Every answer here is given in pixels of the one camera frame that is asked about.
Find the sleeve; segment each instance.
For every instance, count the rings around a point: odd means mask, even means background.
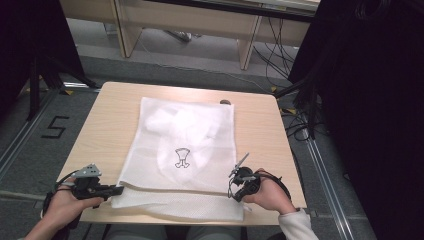
[[[278,222],[288,240],[318,239],[314,231],[312,231],[311,221],[303,209],[298,212],[280,215]]]

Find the metal rail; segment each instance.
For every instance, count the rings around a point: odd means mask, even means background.
[[[306,117],[304,115],[302,115],[302,118],[306,122]],[[303,130],[303,135],[305,137],[308,136],[306,129]],[[309,139],[307,140],[307,144],[309,153],[311,154],[315,168],[318,172],[319,180],[323,186],[325,197],[327,198],[328,205],[330,207],[331,213],[333,214],[337,229],[339,230],[340,237],[342,240],[353,240],[354,237],[349,220],[343,211],[337,193],[334,190],[333,184],[331,183],[331,179],[328,175],[324,161],[322,160],[321,153],[319,152],[316,141],[314,139]]]

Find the black cable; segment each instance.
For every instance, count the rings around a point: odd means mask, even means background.
[[[276,45],[278,46],[278,48],[280,49],[280,47],[281,47],[280,43],[281,43],[281,38],[282,38],[282,37],[281,37],[281,31],[282,31],[282,28],[283,28],[282,21],[280,21],[280,28],[279,28],[279,34],[278,34],[278,37],[277,37],[277,35],[275,35],[274,28],[272,27],[271,18],[268,18],[268,22],[269,22],[269,26],[271,27],[272,35],[274,36],[275,44],[276,44]],[[281,53],[281,56],[282,56],[283,65],[284,65],[285,67],[287,67],[287,65],[286,65],[286,64],[284,64],[284,63],[285,63],[285,58],[284,58],[284,55],[283,55],[283,53],[282,53],[281,49],[280,49],[280,53]]]
[[[282,72],[282,70],[277,67],[277,65],[271,61],[269,61],[268,59],[265,58],[265,56],[263,56],[257,49],[256,47],[253,47],[253,49],[255,50],[255,52],[258,54],[258,56],[266,63],[266,68],[265,68],[265,77],[267,79],[267,81],[271,84],[274,85],[276,87],[282,87],[282,88],[287,88],[288,86],[283,86],[283,85],[279,85],[276,84],[274,82],[271,81],[271,79],[269,79],[268,77],[268,66],[271,66],[277,73],[279,73],[281,76],[283,76],[285,79],[287,79],[288,76],[285,75],[284,72]]]
[[[291,72],[291,69],[290,69],[290,67],[289,67],[289,65],[288,65],[288,63],[287,63],[287,61],[290,61],[290,60],[288,60],[287,58],[285,58],[285,57],[284,57],[284,53],[286,53],[286,55],[287,55],[287,56],[289,56],[291,59],[293,59],[293,58],[292,58],[289,54],[287,54],[287,52],[286,52],[286,50],[284,49],[283,44],[282,44],[282,39],[283,39],[283,37],[282,37],[281,33],[282,33],[282,29],[283,29],[283,24],[284,24],[284,22],[283,22],[283,20],[282,20],[282,19],[280,19],[280,21],[279,21],[279,31],[278,31],[278,37],[275,35],[274,28],[272,27],[271,18],[268,18],[268,23],[269,23],[269,25],[270,25],[270,27],[271,27],[271,31],[272,31],[272,34],[273,34],[273,36],[274,36],[275,44],[278,46],[278,48],[279,48],[279,50],[280,50],[280,53],[281,53],[281,59],[283,60],[283,65],[284,65],[285,69],[287,69],[287,70],[288,70],[288,72],[287,72],[287,71],[285,72],[285,73],[286,73],[286,75],[288,76],[288,75],[290,74],[290,72]]]
[[[274,68],[275,71],[277,71],[281,76],[283,77],[287,77],[287,75],[285,75],[284,71],[282,69],[280,69],[275,63],[269,61],[264,55],[262,55],[257,49],[256,47],[253,47],[253,49],[256,51],[256,53],[259,55],[259,57],[265,62],[267,63],[267,66],[270,65],[272,68]]]

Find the hand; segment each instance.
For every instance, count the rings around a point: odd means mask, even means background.
[[[261,174],[268,174],[264,169],[258,170]],[[261,187],[259,191],[252,195],[243,197],[246,203],[256,203],[266,210],[278,211],[281,215],[296,212],[296,208],[291,203],[286,193],[277,183],[269,178],[261,177]]]
[[[67,182],[74,182],[75,179],[68,179]],[[37,225],[25,237],[25,239],[51,239],[54,234],[72,222],[81,212],[89,207],[100,205],[103,198],[89,198],[78,200],[72,195],[67,186],[60,186],[53,196],[47,212]]]

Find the white cloth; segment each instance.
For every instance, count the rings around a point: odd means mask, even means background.
[[[112,207],[139,206],[191,220],[241,221],[242,205],[226,196],[235,164],[234,106],[143,98],[137,133],[118,181],[126,188],[113,198]]]

